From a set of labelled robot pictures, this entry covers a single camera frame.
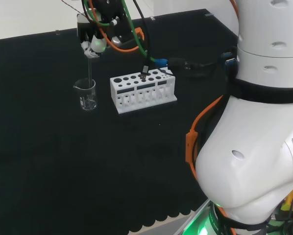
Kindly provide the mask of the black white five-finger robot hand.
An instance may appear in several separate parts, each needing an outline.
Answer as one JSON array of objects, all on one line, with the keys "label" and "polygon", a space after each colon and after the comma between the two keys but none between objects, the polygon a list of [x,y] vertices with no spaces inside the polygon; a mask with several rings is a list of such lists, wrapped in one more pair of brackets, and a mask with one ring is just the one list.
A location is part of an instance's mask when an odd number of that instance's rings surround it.
[{"label": "black white five-finger robot hand", "polygon": [[81,48],[89,59],[99,58],[107,47],[99,28],[90,23],[83,14],[77,14],[77,35]]}]

